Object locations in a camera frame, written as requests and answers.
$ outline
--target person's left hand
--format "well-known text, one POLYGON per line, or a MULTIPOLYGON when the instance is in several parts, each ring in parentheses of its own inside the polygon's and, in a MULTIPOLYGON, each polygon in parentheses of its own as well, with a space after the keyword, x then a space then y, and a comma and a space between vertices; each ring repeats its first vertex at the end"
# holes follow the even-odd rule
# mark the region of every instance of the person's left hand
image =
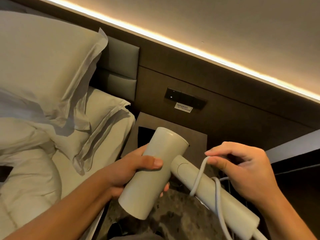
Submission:
MULTIPOLYGON (((144 145, 104 168, 111 185, 112 197, 118 198, 121 195, 124 188, 123 185, 132 179, 138 169, 159 169, 162 167, 163 161, 160 158, 142 156, 146 148, 147 145, 144 145)), ((165 192, 168 190, 169 183, 164 188, 165 192)))

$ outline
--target mattress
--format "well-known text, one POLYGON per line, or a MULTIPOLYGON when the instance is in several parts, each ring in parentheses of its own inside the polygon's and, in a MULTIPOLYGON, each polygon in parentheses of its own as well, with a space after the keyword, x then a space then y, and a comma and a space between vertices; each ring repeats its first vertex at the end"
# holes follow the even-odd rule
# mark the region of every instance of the mattress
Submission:
MULTIPOLYGON (((75 171, 70 160, 60 151, 57 151, 54 154, 52 160, 57 166, 61 177, 62 198, 67 196, 78 185, 80 185, 84 180, 97 172, 99 169, 110 165, 119 158, 119 154, 126 141, 126 138, 135 123, 135 118, 134 115, 125 108, 118 111, 117 114, 117 119, 115 120, 114 124, 111 125, 112 128, 110 133, 95 152, 92 161, 92 167, 88 172, 85 173, 85 175, 79 175, 75 171)), ((102 212, 103 211, 100 212, 91 226, 86 230, 81 237, 81 240, 92 239, 102 212)))

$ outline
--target wooden bedside table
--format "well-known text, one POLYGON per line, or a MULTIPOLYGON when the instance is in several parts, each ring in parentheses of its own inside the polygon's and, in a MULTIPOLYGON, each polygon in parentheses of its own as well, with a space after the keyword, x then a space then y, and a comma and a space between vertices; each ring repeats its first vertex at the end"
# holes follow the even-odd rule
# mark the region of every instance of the wooden bedside table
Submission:
MULTIPOLYGON (((142 112, 139 113, 138 119, 131 130, 130 136, 123 149, 121 157, 124 157, 128 153, 138 148, 139 126, 153 130, 156 130, 158 127, 164 127, 182 136, 190 145, 184 153, 183 157, 186 158, 193 165, 195 165, 197 168, 200 168, 203 159, 206 157, 204 154, 207 150, 206 134, 197 132, 192 129, 188 129, 181 125, 177 125, 142 112)), ((215 176, 212 167, 209 165, 206 166, 204 173, 209 177, 215 176)))

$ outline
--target gray pants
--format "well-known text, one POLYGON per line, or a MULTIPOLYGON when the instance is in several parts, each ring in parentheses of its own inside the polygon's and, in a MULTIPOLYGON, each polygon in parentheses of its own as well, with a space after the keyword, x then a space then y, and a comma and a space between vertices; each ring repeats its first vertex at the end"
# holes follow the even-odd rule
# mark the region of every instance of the gray pants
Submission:
POLYGON ((164 239, 156 234, 145 233, 141 235, 114 237, 111 240, 164 240, 164 239))

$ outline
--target upholstered headboard panel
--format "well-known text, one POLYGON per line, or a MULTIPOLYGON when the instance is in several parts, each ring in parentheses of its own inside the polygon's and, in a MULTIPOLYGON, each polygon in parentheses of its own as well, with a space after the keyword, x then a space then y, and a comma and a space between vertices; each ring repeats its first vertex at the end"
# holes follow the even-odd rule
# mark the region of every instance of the upholstered headboard panel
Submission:
MULTIPOLYGON (((0 10, 58 19, 9 0, 0 0, 0 10)), ((108 39, 108 45, 102 52, 90 84, 114 96, 134 101, 139 48, 110 36, 108 39)))

